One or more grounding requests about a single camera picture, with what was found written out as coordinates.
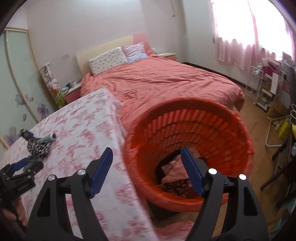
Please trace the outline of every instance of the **floral tablecloth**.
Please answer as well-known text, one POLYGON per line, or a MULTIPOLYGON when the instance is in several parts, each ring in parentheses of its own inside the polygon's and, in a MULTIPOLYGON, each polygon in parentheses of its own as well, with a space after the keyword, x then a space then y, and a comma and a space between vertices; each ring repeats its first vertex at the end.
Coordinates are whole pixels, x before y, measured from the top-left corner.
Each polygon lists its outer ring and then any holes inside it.
MULTIPOLYGON (((138 199, 122 157, 126 135, 117 113, 118 101, 105 88, 90 93, 51 114, 32 128, 37 136, 55 133, 44 168, 35 175, 36 187, 22 196, 29 217, 34 202, 50 174, 70 176, 98 159, 106 147, 113 150, 113 163, 101 192, 91 203, 96 216, 110 241, 184 240, 192 222, 176 223, 165 229, 155 228, 138 199)), ((0 168, 29 155, 27 141, 20 138, 3 155, 0 168)), ((67 207, 74 235, 82 237, 73 203, 67 195, 67 207)))

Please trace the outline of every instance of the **patterned white pillow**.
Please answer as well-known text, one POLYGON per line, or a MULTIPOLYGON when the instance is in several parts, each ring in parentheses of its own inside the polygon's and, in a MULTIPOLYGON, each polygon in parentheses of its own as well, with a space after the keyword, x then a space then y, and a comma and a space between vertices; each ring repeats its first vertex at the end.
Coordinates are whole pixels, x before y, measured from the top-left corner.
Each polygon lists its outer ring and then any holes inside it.
POLYGON ((127 62, 121 47, 118 47, 89 60, 89 67, 92 74, 97 75, 127 62))

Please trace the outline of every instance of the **sheer curtain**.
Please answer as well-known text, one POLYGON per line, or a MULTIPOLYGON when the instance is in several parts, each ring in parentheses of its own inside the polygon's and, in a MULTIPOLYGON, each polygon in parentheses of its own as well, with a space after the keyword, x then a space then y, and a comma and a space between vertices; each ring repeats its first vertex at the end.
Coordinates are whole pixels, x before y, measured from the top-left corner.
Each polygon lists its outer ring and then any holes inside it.
POLYGON ((216 59, 243 70, 262 58, 294 57, 292 31, 268 0, 211 0, 216 59))

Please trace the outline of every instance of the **purple striped pillow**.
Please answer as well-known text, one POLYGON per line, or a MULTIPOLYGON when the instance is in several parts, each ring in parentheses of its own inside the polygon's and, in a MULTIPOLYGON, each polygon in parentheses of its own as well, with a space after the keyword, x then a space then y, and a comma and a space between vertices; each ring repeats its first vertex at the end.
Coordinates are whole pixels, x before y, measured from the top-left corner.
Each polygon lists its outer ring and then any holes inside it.
POLYGON ((139 43, 130 46, 122 46, 122 51, 126 55, 128 63, 135 62, 140 59, 148 58, 148 55, 145 53, 144 43, 139 43))

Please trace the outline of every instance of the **wall outlet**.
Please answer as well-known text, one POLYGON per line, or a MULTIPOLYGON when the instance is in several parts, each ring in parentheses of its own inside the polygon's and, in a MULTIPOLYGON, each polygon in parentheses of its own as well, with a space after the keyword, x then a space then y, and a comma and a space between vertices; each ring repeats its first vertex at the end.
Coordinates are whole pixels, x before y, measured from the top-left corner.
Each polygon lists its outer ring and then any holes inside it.
POLYGON ((66 59, 66 58, 68 58, 68 57, 70 57, 70 55, 69 55, 68 53, 66 53, 66 54, 64 54, 64 55, 62 56, 62 59, 66 59))

